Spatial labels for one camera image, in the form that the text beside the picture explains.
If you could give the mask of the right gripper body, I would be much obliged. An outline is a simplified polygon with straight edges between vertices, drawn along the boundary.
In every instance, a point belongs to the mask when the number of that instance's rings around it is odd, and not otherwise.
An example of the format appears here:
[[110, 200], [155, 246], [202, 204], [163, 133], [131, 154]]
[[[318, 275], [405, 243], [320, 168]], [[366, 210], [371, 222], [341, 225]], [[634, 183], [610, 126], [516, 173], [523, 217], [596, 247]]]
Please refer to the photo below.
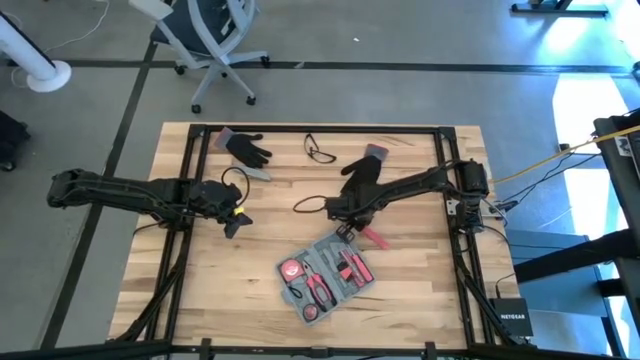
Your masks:
[[362, 215], [366, 209], [371, 207], [371, 203], [378, 197], [377, 187], [358, 187], [355, 190], [345, 192], [337, 197], [348, 197], [351, 201], [351, 214], [348, 218], [337, 219], [340, 221], [350, 221], [357, 215]]

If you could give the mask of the pink-handled hammer silver head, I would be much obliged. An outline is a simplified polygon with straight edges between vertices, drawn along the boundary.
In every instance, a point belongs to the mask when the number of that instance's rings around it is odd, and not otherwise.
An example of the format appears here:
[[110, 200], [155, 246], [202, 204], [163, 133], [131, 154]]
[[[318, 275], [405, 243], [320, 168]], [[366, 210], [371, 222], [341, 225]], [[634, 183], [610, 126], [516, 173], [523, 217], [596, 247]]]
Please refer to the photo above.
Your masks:
[[360, 233], [382, 250], [389, 250], [389, 243], [371, 227], [364, 227]]

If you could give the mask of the white tower fan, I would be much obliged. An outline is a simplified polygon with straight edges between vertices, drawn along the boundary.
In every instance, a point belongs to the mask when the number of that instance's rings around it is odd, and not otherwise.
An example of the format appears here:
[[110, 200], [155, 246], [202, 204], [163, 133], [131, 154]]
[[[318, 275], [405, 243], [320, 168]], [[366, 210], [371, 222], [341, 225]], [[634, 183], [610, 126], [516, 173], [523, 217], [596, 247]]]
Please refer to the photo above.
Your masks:
[[56, 91], [71, 79], [71, 66], [51, 60], [0, 11], [0, 50], [27, 72], [27, 87], [37, 93]]

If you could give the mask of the black-framed safety glasses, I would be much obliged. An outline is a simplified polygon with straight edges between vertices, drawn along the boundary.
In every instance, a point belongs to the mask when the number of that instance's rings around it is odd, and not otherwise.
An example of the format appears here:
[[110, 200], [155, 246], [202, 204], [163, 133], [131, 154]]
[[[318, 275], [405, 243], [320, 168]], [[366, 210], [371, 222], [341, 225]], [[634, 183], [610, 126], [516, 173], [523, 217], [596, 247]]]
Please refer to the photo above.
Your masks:
[[337, 157], [335, 155], [329, 154], [320, 149], [318, 143], [311, 133], [307, 133], [305, 135], [303, 147], [307, 156], [317, 163], [331, 164], [337, 160]]

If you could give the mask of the pink-handled screwdriver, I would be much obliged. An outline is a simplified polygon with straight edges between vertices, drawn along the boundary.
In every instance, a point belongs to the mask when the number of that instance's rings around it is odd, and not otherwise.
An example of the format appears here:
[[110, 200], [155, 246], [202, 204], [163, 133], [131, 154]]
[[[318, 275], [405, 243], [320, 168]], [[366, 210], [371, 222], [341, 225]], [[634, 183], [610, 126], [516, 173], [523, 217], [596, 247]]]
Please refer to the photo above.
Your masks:
[[347, 251], [347, 256], [351, 263], [355, 266], [354, 272], [357, 274], [359, 282], [363, 285], [371, 283], [374, 280], [373, 275], [371, 274], [369, 268], [365, 265], [362, 258], [358, 254], [350, 250]]

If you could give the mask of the black Netgear network switch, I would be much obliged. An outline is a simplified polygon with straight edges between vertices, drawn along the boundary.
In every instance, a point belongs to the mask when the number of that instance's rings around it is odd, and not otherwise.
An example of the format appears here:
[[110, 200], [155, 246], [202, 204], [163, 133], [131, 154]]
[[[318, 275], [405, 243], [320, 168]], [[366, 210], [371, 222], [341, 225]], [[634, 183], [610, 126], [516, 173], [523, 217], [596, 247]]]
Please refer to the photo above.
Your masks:
[[492, 298], [490, 303], [499, 319], [514, 336], [533, 336], [530, 314], [524, 298]]

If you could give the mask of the black work glove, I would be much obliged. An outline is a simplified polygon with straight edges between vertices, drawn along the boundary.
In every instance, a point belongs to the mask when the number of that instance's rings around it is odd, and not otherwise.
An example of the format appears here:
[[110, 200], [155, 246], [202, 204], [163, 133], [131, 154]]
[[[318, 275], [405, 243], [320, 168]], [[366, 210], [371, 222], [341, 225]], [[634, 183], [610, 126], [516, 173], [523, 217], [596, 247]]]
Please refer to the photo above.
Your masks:
[[341, 169], [341, 175], [349, 175], [349, 179], [343, 185], [340, 193], [352, 191], [362, 184], [375, 184], [388, 153], [387, 148], [368, 144], [362, 158]]
[[262, 140], [262, 134], [238, 133], [228, 127], [224, 127], [214, 140], [214, 146], [226, 150], [244, 166], [254, 169], [262, 169], [269, 163], [273, 154], [254, 144]]

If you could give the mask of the grey plastic tool case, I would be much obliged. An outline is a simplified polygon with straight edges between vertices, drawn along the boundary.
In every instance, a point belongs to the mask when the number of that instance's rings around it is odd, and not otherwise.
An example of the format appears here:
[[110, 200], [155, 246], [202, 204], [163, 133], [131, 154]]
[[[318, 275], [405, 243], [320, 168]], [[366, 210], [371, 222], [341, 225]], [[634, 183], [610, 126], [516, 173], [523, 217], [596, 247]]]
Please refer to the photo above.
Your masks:
[[277, 263], [282, 298], [305, 324], [318, 323], [375, 283], [355, 236], [341, 226]]

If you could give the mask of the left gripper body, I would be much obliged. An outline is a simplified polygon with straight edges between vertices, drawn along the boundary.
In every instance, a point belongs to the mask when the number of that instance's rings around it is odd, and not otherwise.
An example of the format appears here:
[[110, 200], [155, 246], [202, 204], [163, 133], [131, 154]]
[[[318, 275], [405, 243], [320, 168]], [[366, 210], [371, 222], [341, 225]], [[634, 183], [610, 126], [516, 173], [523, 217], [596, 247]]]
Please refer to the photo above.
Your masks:
[[217, 198], [217, 182], [208, 180], [196, 183], [192, 187], [192, 211], [198, 215], [216, 220], [234, 220], [236, 215], [244, 214], [240, 205], [221, 203]]

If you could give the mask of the black stand base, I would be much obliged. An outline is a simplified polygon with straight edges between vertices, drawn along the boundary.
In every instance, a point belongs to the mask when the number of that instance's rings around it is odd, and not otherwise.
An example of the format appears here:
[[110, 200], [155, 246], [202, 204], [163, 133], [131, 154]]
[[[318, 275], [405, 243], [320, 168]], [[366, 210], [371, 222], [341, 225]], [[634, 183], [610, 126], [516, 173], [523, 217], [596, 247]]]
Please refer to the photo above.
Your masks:
[[557, 15], [568, 17], [606, 17], [605, 5], [573, 5], [574, 0], [527, 0], [513, 3], [509, 10], [518, 15]]

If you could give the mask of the black metal table frame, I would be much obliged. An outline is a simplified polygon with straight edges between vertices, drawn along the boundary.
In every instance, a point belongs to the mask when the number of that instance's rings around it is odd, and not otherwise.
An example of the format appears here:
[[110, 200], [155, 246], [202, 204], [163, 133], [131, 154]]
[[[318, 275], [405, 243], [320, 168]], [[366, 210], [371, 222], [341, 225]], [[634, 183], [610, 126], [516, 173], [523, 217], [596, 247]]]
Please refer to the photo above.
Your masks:
[[[215, 355], [470, 356], [514, 359], [523, 342], [502, 339], [471, 293], [496, 282], [518, 291], [506, 242], [489, 231], [464, 244], [447, 197], [429, 193], [390, 204], [373, 220], [389, 243], [382, 250], [356, 239], [376, 278], [371, 288], [309, 326], [284, 302], [276, 265], [336, 228], [319, 194], [340, 189], [340, 168], [369, 143], [390, 150], [382, 177], [413, 175], [452, 158], [485, 162], [475, 126], [340, 126], [245, 124], [273, 154], [270, 182], [248, 187], [253, 224], [226, 239], [205, 220], [189, 236], [186, 272], [170, 290], [156, 320], [157, 339], [170, 337], [187, 354], [209, 344]], [[320, 164], [305, 153], [311, 133], [337, 157]]]

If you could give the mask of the black bag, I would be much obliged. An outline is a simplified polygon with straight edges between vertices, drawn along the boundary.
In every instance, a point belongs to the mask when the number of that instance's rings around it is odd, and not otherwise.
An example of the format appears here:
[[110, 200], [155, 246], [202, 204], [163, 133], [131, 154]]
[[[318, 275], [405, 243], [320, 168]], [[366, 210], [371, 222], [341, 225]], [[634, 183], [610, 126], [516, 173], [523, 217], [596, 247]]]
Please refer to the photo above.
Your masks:
[[19, 147], [30, 138], [26, 123], [0, 110], [0, 171], [11, 172], [16, 168]]

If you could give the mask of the red tool with white label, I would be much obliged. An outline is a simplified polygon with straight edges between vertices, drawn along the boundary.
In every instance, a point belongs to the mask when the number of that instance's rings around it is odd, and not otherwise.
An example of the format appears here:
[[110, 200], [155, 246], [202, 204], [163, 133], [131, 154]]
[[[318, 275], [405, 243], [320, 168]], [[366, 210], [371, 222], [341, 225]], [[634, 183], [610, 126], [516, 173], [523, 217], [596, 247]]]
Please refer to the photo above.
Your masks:
[[289, 294], [296, 300], [302, 299], [305, 280], [301, 263], [295, 259], [285, 260], [279, 265], [279, 271]]

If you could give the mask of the pink-handled pliers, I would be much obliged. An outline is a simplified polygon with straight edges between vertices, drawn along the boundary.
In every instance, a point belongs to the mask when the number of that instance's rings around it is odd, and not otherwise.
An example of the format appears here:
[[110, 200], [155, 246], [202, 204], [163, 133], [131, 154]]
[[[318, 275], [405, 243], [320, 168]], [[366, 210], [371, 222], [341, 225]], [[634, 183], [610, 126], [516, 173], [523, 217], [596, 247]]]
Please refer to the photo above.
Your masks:
[[313, 303], [316, 304], [322, 312], [328, 312], [333, 309], [337, 304], [337, 300], [324, 278], [315, 272], [307, 261], [302, 261], [302, 268], [305, 275], [305, 284], [311, 294]]

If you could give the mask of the light grey mesh office chair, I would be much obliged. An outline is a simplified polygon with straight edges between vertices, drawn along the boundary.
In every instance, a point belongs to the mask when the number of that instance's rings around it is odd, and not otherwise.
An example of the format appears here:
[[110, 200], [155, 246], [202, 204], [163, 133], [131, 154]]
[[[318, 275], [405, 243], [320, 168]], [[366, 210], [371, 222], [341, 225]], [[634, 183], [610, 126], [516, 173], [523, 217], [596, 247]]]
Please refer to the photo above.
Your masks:
[[232, 69], [234, 64], [258, 60], [271, 65], [266, 51], [238, 52], [259, 12], [256, 0], [128, 0], [131, 7], [154, 23], [150, 40], [171, 47], [177, 54], [174, 71], [207, 70], [191, 99], [191, 111], [201, 112], [201, 103], [217, 77], [231, 79], [247, 93], [246, 103], [256, 103], [255, 93]]

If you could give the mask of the black workbench frame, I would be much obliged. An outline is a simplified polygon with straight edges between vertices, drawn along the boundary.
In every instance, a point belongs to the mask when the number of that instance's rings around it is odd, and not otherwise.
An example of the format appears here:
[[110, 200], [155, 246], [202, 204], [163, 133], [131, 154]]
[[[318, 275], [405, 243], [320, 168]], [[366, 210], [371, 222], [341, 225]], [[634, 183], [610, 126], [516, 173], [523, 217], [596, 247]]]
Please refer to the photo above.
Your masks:
[[628, 227], [515, 266], [521, 283], [607, 261], [619, 277], [597, 283], [605, 297], [624, 296], [640, 336], [640, 108], [594, 121], [596, 140]]

